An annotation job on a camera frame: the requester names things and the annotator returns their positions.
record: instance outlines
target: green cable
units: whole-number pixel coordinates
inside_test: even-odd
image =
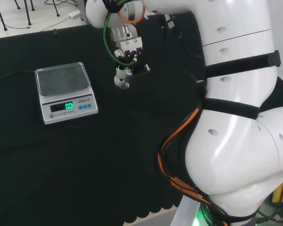
[[[110,17],[111,17],[111,13],[109,13],[109,15],[108,15],[108,17],[107,17],[107,20],[106,20],[106,23],[105,23],[105,27],[104,27],[103,38],[104,38],[105,47],[106,47],[106,49],[107,49],[109,55],[112,57],[112,59],[113,59],[115,62],[117,62],[119,65],[122,65],[122,66],[124,66],[124,67],[129,67],[129,66],[131,66],[134,62],[131,62],[131,63],[129,63],[129,64],[126,64],[126,63],[123,63],[123,62],[119,61],[119,60],[113,55],[113,53],[110,51],[110,48],[109,48],[109,46],[108,46],[108,44],[107,44],[107,38],[106,38],[106,36],[107,36],[107,28],[108,28],[108,23],[109,23]]]

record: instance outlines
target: end effector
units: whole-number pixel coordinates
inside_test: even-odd
[[[121,62],[134,62],[130,68],[118,65],[114,78],[118,87],[127,89],[130,76],[150,71],[149,66],[144,62],[142,38],[132,24],[122,24],[119,27],[112,27],[110,30],[111,41],[116,49],[114,51],[115,57]]]

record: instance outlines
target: chair leg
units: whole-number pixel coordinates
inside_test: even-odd
[[[7,31],[8,29],[6,28],[6,25],[5,25],[4,19],[1,16],[1,13],[0,13],[0,20],[2,22],[2,25],[4,26],[4,30]]]
[[[34,5],[33,5],[33,0],[31,0],[31,6],[32,6],[32,11],[35,11]]]
[[[32,24],[30,22],[30,15],[29,15],[29,10],[28,10],[27,0],[24,0],[24,5],[25,5],[25,11],[27,12],[28,25],[31,26]]]
[[[57,7],[56,7],[56,4],[55,4],[55,1],[53,0],[53,4],[55,6],[55,9],[56,9],[56,12],[57,12],[57,16],[60,16],[59,13],[58,13],[58,10],[57,10]]]
[[[16,1],[16,0],[14,0],[14,1],[15,1],[16,5],[17,5],[17,9],[20,9],[20,7],[19,7],[17,1]]]

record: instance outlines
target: white cable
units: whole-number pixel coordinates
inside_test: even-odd
[[[49,29],[49,28],[51,28],[51,27],[54,27],[54,26],[56,26],[56,25],[58,25],[58,24],[61,24],[62,22],[64,22],[64,21],[67,20],[68,18],[70,18],[70,17],[68,16],[68,17],[65,18],[64,20],[62,20],[62,21],[60,21],[60,22],[58,22],[58,23],[56,23],[56,24],[54,24],[54,25],[51,25],[51,26],[49,26],[49,27],[47,27],[47,28],[45,28],[45,29],[42,29],[40,32],[43,32],[43,31],[45,31],[45,30],[47,30],[47,29]]]

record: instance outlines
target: black strap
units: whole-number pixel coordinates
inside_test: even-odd
[[[217,219],[218,221],[226,222],[226,223],[230,223],[230,224],[236,223],[236,222],[247,221],[247,220],[255,217],[257,212],[259,211],[259,210],[257,210],[253,214],[246,216],[246,217],[233,217],[233,216],[220,215],[219,213],[215,212],[215,210],[212,209],[212,208],[209,208],[209,210],[210,210],[211,214],[213,215],[213,217],[215,219]]]
[[[259,107],[210,98],[204,99],[202,109],[238,115],[249,119],[257,119],[259,115]]]
[[[206,77],[212,78],[216,76],[235,74],[240,72],[252,71],[265,67],[281,65],[281,57],[279,51],[274,53],[263,54],[259,56],[252,56],[248,58],[227,61],[215,65],[210,65],[205,68]]]

